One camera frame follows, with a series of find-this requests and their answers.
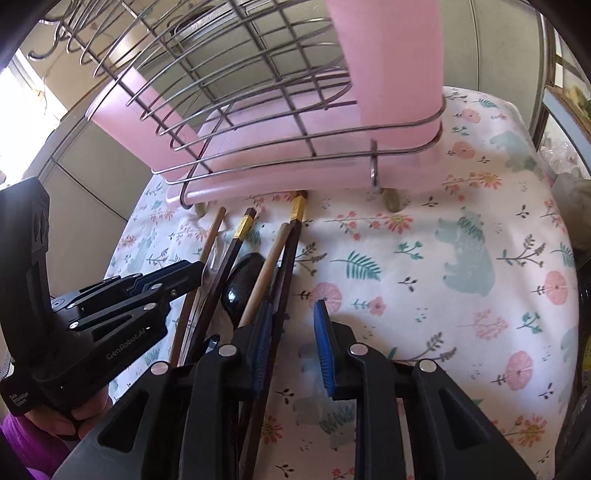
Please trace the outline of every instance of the wall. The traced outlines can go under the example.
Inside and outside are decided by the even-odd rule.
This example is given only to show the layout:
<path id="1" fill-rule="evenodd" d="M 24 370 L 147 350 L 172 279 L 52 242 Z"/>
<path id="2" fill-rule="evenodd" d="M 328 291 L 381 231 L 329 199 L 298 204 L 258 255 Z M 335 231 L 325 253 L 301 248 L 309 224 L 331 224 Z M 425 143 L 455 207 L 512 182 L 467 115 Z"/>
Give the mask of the wall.
<path id="1" fill-rule="evenodd" d="M 44 53 L 53 44 L 53 31 L 50 25 L 37 24 L 21 44 L 21 51 L 25 55 L 31 50 Z M 47 59 L 30 64 L 68 110 L 101 81 L 93 77 L 95 65 L 80 65 L 80 55 L 67 53 L 65 43 Z"/>
<path id="2" fill-rule="evenodd" d="M 148 167 L 85 119 L 94 95 L 62 120 L 35 158 L 50 195 L 50 292 L 60 296 L 102 280 L 125 225 L 151 178 Z"/>
<path id="3" fill-rule="evenodd" d="M 530 126 L 540 73 L 537 13 L 520 0 L 441 0 L 445 84 L 513 103 Z"/>

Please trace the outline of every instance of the dish rack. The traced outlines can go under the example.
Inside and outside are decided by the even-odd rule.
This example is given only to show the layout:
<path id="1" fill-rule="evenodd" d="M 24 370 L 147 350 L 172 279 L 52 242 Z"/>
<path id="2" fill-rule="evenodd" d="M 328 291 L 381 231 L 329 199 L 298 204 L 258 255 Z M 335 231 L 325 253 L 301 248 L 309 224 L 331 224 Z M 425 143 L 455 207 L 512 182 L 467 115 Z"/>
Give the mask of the dish rack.
<path id="1" fill-rule="evenodd" d="M 169 196 L 185 208 L 202 201 L 198 195 L 189 195 L 195 182 L 230 181 L 232 175 L 243 174 L 256 177 L 269 167 L 285 167 L 282 175 L 289 176 L 304 163 L 310 166 L 310 161 L 345 165 L 347 160 L 367 159 L 361 185 L 381 191 L 379 157 L 408 158 L 431 149 L 441 137 L 438 124 L 436 135 L 428 141 L 392 148 L 378 144 L 372 134 L 432 124 L 445 109 L 444 99 L 437 111 L 418 120 L 310 131 L 304 117 L 314 112 L 345 115 L 347 108 L 357 104 L 331 17 L 318 1 L 70 0 L 60 3 L 41 22 L 55 26 L 54 43 L 46 52 L 29 52 L 29 58 L 43 60 L 66 43 L 68 53 L 80 56 L 80 64 L 94 63 L 94 76 L 111 83 L 88 116 L 100 110 L 111 92 L 122 89 L 125 105 L 134 105 L 139 112 L 138 121 L 153 123 L 154 134 L 167 142 L 171 155 L 183 154 L 179 157 L 183 160 L 172 166 L 150 166 L 154 174 L 166 178 L 170 190 L 176 189 Z M 126 79 L 134 72 L 141 73 L 143 85 L 128 84 Z M 269 106 L 271 113 L 244 115 L 257 109 L 268 112 Z M 297 126 L 289 135 L 262 141 L 253 138 L 212 153 L 215 142 L 223 144 L 228 135 L 250 134 L 254 126 L 263 124 L 264 130 L 269 122 L 286 118 Z M 187 137 L 188 128 L 199 135 Z M 343 142 L 345 146 L 337 151 L 319 149 L 321 142 L 339 143 L 344 135 L 353 135 L 356 141 Z M 288 144 L 305 147 L 279 160 L 224 164 L 223 159 L 232 155 L 258 155 Z M 351 178 L 359 177 L 359 169 L 351 172 Z M 267 183 L 269 191 L 277 191 L 274 181 Z"/>

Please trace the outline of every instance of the white tablecloth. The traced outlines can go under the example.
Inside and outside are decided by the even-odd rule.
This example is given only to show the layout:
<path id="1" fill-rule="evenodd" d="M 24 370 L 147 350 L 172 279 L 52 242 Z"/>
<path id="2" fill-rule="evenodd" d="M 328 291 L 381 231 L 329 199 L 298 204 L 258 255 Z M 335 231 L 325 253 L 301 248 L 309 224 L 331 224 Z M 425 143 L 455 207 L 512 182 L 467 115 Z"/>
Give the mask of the white tablecloth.
<path id="1" fill-rule="evenodd" d="M 538 478 L 553 476 L 577 355 L 569 238 L 515 108 L 478 92 L 446 88 L 445 95 L 442 141 L 452 162 L 441 188 L 405 196 L 397 214 L 367 192 L 310 192 L 259 480 L 353 479 L 355 409 L 329 400 L 322 386 L 312 328 L 317 299 L 390 358 L 437 360 Z M 159 177 L 150 181 L 107 276 L 198 259 L 217 208 L 201 219 L 169 211 L 165 188 Z M 258 216 L 241 255 L 265 254 L 291 200 L 276 193 L 224 201 L 216 257 L 249 206 Z M 173 303 L 167 337 L 112 383 L 115 398 L 154 361 L 168 359 L 181 305 Z M 228 334 L 221 307 L 217 313 Z"/>

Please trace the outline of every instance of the wooden chopstick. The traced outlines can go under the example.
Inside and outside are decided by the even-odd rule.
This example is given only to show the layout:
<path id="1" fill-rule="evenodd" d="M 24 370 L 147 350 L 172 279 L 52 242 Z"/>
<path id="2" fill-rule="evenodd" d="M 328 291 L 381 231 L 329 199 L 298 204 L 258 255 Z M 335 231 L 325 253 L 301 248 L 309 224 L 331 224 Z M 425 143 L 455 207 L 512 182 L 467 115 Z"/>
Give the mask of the wooden chopstick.
<path id="1" fill-rule="evenodd" d="M 232 271 L 232 266 L 234 265 L 238 253 L 240 252 L 240 248 L 252 227 L 255 216 L 256 210 L 254 208 L 249 208 L 244 213 L 240 224 L 236 228 L 234 238 L 232 239 L 228 250 L 226 250 L 226 254 L 223 257 L 220 267 L 217 269 L 216 278 L 213 280 L 207 298 L 205 299 L 205 303 L 203 304 L 203 308 L 201 309 L 201 312 L 199 312 L 199 317 L 195 324 L 195 330 L 191 335 L 184 364 L 192 364 L 199 361 L 200 354 L 203 351 L 203 342 L 205 341 L 207 329 L 209 328 L 213 314 L 216 311 L 217 303 L 222 296 L 223 289 L 226 286 L 226 282 Z"/>
<path id="2" fill-rule="evenodd" d="M 289 236 L 291 231 L 291 225 L 289 223 L 282 223 L 279 231 L 277 232 L 277 237 L 275 238 L 275 242 L 271 247 L 271 251 L 267 255 L 265 259 L 265 263 L 263 263 L 261 272 L 259 273 L 258 278 L 256 279 L 256 283 L 254 288 L 252 289 L 251 296 L 248 297 L 248 302 L 246 302 L 246 307 L 244 308 L 244 312 L 242 313 L 242 317 L 240 318 L 240 323 L 238 323 L 238 328 L 244 327 L 249 325 L 255 314 L 258 310 L 258 307 L 261 305 L 262 299 L 265 296 L 265 291 L 271 279 L 273 278 L 273 271 L 275 270 L 275 265 L 279 260 L 279 256 L 281 255 L 281 251 L 283 250 L 283 246 L 287 241 L 287 237 Z"/>
<path id="3" fill-rule="evenodd" d="M 216 217 L 214 218 L 211 227 L 209 228 L 207 238 L 203 244 L 201 254 L 199 255 L 199 261 L 204 265 L 207 263 L 207 259 L 209 258 L 209 254 L 212 251 L 213 244 L 217 238 L 217 233 L 225 216 L 226 209 L 224 207 L 220 207 L 216 213 Z M 181 309 L 181 313 L 178 317 L 177 330 L 174 332 L 173 347 L 170 352 L 170 364 L 173 367 L 176 367 L 178 364 L 178 358 L 181 354 L 185 332 L 187 331 L 187 324 L 189 323 L 189 317 L 191 315 L 191 311 L 193 310 L 193 304 L 195 303 L 195 297 L 197 296 L 198 290 L 199 287 L 187 293 L 183 302 L 183 308 Z"/>

